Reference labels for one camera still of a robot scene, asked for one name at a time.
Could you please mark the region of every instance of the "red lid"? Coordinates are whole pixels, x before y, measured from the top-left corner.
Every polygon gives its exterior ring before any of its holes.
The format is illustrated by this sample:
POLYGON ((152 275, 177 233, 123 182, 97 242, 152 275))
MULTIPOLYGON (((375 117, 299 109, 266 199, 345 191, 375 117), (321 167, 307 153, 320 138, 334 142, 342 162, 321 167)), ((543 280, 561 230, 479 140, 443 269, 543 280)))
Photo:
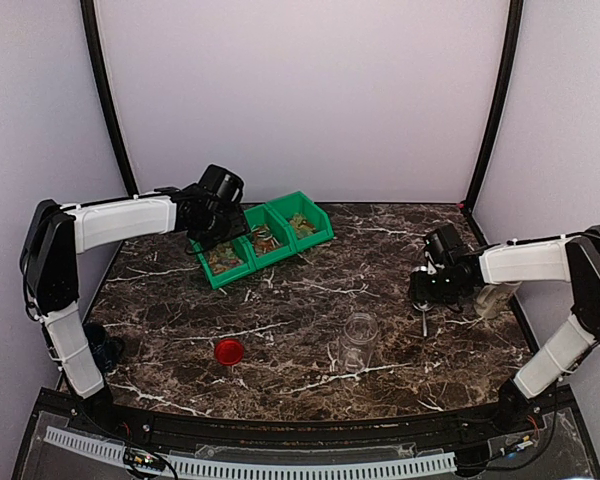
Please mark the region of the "red lid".
POLYGON ((230 367, 240 363, 244 356, 244 347, 238 340, 226 338, 218 342, 214 353, 219 363, 230 367))

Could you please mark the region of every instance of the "black frame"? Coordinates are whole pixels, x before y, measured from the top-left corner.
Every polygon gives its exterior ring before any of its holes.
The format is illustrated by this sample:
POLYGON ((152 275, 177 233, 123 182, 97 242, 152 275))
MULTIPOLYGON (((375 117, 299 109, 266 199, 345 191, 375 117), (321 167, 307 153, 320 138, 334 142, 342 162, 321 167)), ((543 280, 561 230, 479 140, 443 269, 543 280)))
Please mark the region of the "black frame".
POLYGON ((496 80, 491 110, 487 126, 480 145, 480 153, 471 177, 467 196, 462 202, 463 209, 469 214, 473 212, 484 183, 484 177, 487 174, 491 153, 496 143, 496 135, 500 127, 502 111, 504 110, 507 91, 509 90, 509 80, 513 70, 513 60, 516 55, 516 46, 518 45, 518 33, 520 32, 520 23, 522 19, 522 7, 524 0, 511 0, 509 4, 509 17, 507 19, 507 30, 504 35, 504 45, 502 46, 502 56, 500 57, 500 68, 498 69, 498 78, 496 80))
POLYGON ((89 48, 89 57, 91 59, 91 68, 93 69, 93 78, 98 89, 100 97, 100 106, 102 114, 107 124, 109 139, 113 147, 113 153, 116 156, 118 169, 122 176, 122 181, 129 196, 139 193, 138 184, 131 170, 131 163, 127 155, 127 149, 122 138, 120 123, 116 115, 113 96, 111 95, 111 87, 109 86, 109 78, 107 77, 107 69, 105 67, 104 55, 102 53, 102 45, 100 43, 100 33, 98 31, 98 20, 96 17, 96 9, 94 0, 80 0, 82 8, 82 22, 84 23, 84 33, 87 39, 87 47, 89 48))
MULTIPOLYGON (((127 193, 134 195, 139 193, 138 186, 129 162, 111 94, 98 31, 94 0, 81 0, 80 3, 93 75, 109 137, 127 193)), ((486 245, 487 242, 472 214, 484 183, 504 110, 520 31, 523 3, 524 0, 510 0, 504 44, 489 117, 471 183, 465 200, 460 204, 462 213, 481 245, 486 245)), ((105 281, 106 276, 100 283, 98 292, 105 281)), ((538 343, 517 299, 514 298, 510 306, 518 320, 530 350, 533 353, 537 352, 539 349, 538 343)), ((560 408, 567 406, 572 408, 594 474, 600 477, 600 465, 570 387, 560 387, 558 398, 560 408)), ((549 398, 543 396, 536 399, 536 402, 541 407, 543 413, 552 410, 553 404, 549 398)), ((267 446, 269 448, 272 445, 276 448, 298 448, 304 444, 311 445, 312 448, 333 448, 337 445, 355 446, 363 442, 368 445, 369 442, 387 444, 412 441, 416 441, 420 448, 444 448, 447 451, 458 450, 484 444, 486 439, 500 434, 500 432, 493 430, 490 424, 472 425, 470 429, 466 429, 462 426, 463 422, 460 420, 461 416, 475 418, 488 417, 493 413, 495 407, 495 404, 489 404, 460 411, 392 418, 387 419, 387 423, 391 423, 392 425, 398 424, 398 426, 380 429, 377 427, 382 422, 375 420, 302 423, 248 422, 204 419, 115 406, 117 412, 126 419, 134 431, 142 432, 142 425, 147 423, 151 425, 151 433, 139 433, 141 438, 136 439, 136 441, 150 445, 161 451, 168 451, 170 448, 193 448, 196 443, 204 442, 240 446, 245 446, 245 442, 253 442, 253 447, 267 446)), ((18 475, 24 466, 29 440, 35 428, 38 413, 44 410, 72 418, 71 411, 74 408, 73 399, 69 395, 44 388, 40 391, 18 453, 13 479, 19 478, 18 475)), ((72 418, 71 426, 98 433, 97 430, 93 429, 92 425, 80 422, 75 418, 72 418)), ((517 424, 512 427, 511 431, 520 431, 522 429, 524 429, 524 426, 517 424)))
MULTIPOLYGON (((561 386, 557 395, 558 409, 571 408, 589 465, 594 475, 600 478, 600 464, 571 387, 561 386)), ((534 405, 540 408, 538 418, 542 419, 542 415, 553 412, 554 400, 549 396, 542 396, 534 401, 534 405)), ((258 422, 191 417, 122 406, 115 406, 115 410, 118 418, 134 432, 136 443, 165 454, 172 449, 195 451, 196 446, 201 444, 254 449, 321 450, 411 442, 415 442, 420 451, 442 448, 446 452, 458 453, 483 448, 489 438, 502 435, 503 432, 495 430, 490 423, 469 424, 465 420, 488 418, 496 407, 497 404, 488 404, 451 412, 388 418, 384 424, 377 420, 258 422), (149 425, 150 431, 145 432, 143 425, 149 425)), ((42 411, 68 418, 69 426, 77 430, 102 434, 81 416, 74 415, 79 409, 70 395, 42 388, 29 417, 12 480, 18 480, 22 474, 36 422, 42 411)), ((528 429, 529 424, 523 421, 513 425, 509 432, 528 429)))

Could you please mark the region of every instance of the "black metal pole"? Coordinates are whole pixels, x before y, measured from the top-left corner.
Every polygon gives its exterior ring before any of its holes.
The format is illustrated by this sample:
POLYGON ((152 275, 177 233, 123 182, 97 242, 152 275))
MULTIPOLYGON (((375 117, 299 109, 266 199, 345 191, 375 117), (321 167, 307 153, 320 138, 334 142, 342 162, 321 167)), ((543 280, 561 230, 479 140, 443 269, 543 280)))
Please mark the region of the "black metal pole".
POLYGON ((138 185, 131 170, 131 163, 129 162, 129 156, 124 146, 120 124, 118 123, 116 109, 113 104, 104 56, 102 54, 102 45, 100 44, 95 6, 93 0, 80 0, 80 6, 82 7, 82 21, 84 23, 87 46, 89 47, 89 56, 91 57, 93 77, 96 81, 102 113, 107 124, 107 130, 109 131, 109 138, 111 139, 111 146, 113 147, 118 169, 120 170, 120 175, 122 175, 122 181, 127 189, 127 193, 135 195, 139 193, 138 185))
POLYGON ((484 182, 484 177, 487 174, 487 167, 493 152, 493 146, 496 141, 504 102, 507 98, 507 90, 509 89, 509 80, 511 71, 513 70, 513 60, 516 54, 516 46, 518 43, 518 33, 520 32, 520 20, 522 18, 522 6, 524 0, 511 0, 509 4, 509 17, 507 19, 507 30, 504 35, 504 45, 502 47, 502 56, 500 57, 500 68, 498 70, 498 78, 496 80, 496 88, 493 92, 493 100, 491 102, 491 110, 485 128, 480 153, 476 161, 476 167, 473 171, 471 184, 465 200, 462 202, 467 213, 473 212, 480 189, 484 182))

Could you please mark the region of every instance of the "green bin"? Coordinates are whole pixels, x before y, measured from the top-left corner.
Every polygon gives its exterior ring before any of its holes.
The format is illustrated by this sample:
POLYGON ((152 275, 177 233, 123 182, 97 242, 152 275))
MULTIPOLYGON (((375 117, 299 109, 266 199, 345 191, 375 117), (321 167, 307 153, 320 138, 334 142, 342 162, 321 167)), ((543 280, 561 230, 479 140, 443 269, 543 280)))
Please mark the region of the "green bin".
MULTIPOLYGON (((191 243, 194 248, 199 248, 198 244, 194 242, 191 243)), ((198 261, 202 265, 204 273, 209 279, 209 283, 211 283, 211 288, 214 290, 256 271, 255 253, 253 253, 253 248, 249 241, 244 237, 240 237, 231 240, 231 243, 233 244, 236 255, 238 255, 244 263, 219 275, 213 274, 209 262, 204 258, 204 253, 197 254, 198 261)))
POLYGON ((296 253, 294 244, 295 234, 291 225, 277 215, 270 207, 267 205, 258 205, 257 207, 246 210, 244 215, 247 218, 250 229, 253 230, 254 227, 266 223, 276 240, 282 244, 280 248, 258 256, 253 248, 251 241, 252 236, 246 235, 243 237, 247 242, 247 248, 251 250, 251 255, 257 270, 265 268, 272 263, 278 262, 296 253))
POLYGON ((319 243, 331 240, 334 237, 329 216, 302 192, 295 192, 290 195, 271 200, 265 205, 269 206, 287 221, 287 225, 291 229, 292 239, 295 243, 297 252, 302 252, 308 248, 318 245, 319 243), (302 213, 305 217, 307 217, 307 220, 309 220, 316 227, 316 233, 309 235, 306 238, 297 238, 293 227, 291 227, 289 224, 289 220, 295 213, 302 213))

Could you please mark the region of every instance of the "white wall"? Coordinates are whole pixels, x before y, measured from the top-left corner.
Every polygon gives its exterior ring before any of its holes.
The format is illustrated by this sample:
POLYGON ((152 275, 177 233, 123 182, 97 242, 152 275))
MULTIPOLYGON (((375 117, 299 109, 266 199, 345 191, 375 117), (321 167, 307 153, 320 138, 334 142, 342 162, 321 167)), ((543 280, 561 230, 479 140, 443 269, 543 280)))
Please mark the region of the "white wall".
MULTIPOLYGON (((76 0, 0 1, 0 479, 57 370, 24 314, 18 258, 36 204, 123 194, 76 0)), ((111 249, 79 268, 88 302, 111 249)))
POLYGON ((247 200, 464 198, 507 0, 97 3, 141 189, 216 162, 247 200))
MULTIPOLYGON (((525 2, 476 218, 490 241, 600 223, 600 0, 525 2)), ((520 300, 540 342, 572 305, 566 284, 526 286, 520 300)), ((600 351, 571 383, 600 458, 600 351)))

